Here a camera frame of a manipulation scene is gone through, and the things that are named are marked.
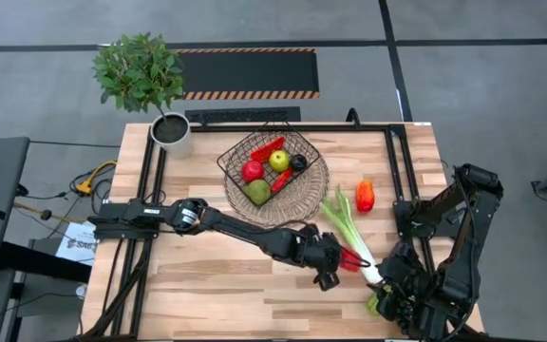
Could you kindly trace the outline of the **orange-red bell pepper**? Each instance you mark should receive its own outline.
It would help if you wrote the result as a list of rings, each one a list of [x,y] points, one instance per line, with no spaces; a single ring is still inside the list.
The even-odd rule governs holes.
[[[375,194],[370,180],[362,180],[355,189],[356,209],[360,213],[370,212],[375,203]]]

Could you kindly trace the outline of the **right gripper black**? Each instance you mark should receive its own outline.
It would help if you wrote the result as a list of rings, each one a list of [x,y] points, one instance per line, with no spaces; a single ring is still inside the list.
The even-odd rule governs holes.
[[[409,243],[397,242],[380,263],[380,276],[382,281],[370,285],[380,296],[380,327],[386,331],[408,328],[416,305],[424,298],[430,274]]]

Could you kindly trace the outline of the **yellow-green apple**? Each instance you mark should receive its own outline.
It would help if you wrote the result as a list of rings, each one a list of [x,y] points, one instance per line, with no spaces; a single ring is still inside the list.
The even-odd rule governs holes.
[[[275,150],[269,157],[272,170],[282,173],[289,168],[290,157],[284,150]]]

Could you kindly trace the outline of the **white printed paper sheet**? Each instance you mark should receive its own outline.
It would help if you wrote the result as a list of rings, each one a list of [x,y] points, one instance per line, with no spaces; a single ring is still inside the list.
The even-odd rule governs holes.
[[[55,256],[92,266],[95,260],[97,241],[92,223],[72,222],[67,226]]]

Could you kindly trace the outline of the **round woven placemat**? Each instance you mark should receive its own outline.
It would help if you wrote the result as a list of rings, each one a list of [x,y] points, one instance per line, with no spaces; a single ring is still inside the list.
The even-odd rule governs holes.
[[[268,202],[256,207],[229,178],[224,178],[225,195],[236,214],[265,227],[313,217],[319,211],[319,202],[328,194],[329,184],[329,169],[320,158],[296,180],[273,194]]]

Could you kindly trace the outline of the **red apple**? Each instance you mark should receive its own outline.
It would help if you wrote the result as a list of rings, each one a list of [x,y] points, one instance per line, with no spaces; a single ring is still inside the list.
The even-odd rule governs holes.
[[[247,161],[241,168],[241,177],[247,183],[261,180],[264,174],[265,168],[259,161]]]

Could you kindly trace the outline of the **red bell pepper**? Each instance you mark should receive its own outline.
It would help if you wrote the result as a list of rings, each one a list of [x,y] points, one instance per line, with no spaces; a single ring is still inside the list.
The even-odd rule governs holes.
[[[339,266],[352,273],[357,273],[362,265],[362,261],[358,254],[353,250],[343,247],[341,251],[341,260]]]

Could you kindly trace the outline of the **hazard-striped black floor mat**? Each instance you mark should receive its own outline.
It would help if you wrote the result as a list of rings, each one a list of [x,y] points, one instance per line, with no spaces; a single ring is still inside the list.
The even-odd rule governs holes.
[[[187,101],[309,100],[320,97],[309,47],[181,49]]]

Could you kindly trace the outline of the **green speckled pear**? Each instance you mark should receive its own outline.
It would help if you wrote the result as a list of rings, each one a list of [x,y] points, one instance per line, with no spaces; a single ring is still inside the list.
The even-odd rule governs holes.
[[[253,180],[244,187],[246,195],[255,205],[262,205],[271,196],[270,185],[265,180]]]

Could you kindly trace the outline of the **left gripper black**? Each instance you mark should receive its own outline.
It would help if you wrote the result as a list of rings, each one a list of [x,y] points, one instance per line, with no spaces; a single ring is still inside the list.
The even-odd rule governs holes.
[[[303,267],[317,271],[317,285],[322,292],[333,289],[340,284],[336,273],[339,264],[342,266],[370,266],[354,250],[340,245],[332,233],[321,233],[315,225],[306,225],[298,231],[297,260]]]

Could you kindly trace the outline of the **green plant in white pot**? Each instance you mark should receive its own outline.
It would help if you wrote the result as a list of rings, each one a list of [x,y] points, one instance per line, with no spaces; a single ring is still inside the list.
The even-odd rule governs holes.
[[[172,110],[173,102],[185,94],[185,65],[160,34],[124,34],[99,48],[92,69],[101,88],[101,103],[112,100],[116,109],[128,113],[155,108],[157,118],[149,128],[154,143],[176,159],[193,153],[190,123]]]

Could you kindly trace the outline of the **small red pepper green stem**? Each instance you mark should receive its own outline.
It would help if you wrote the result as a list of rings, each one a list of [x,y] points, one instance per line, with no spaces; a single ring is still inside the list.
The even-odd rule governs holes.
[[[292,176],[293,170],[291,168],[287,168],[285,171],[283,171],[275,183],[271,187],[272,193],[278,193],[284,186],[287,180]]]

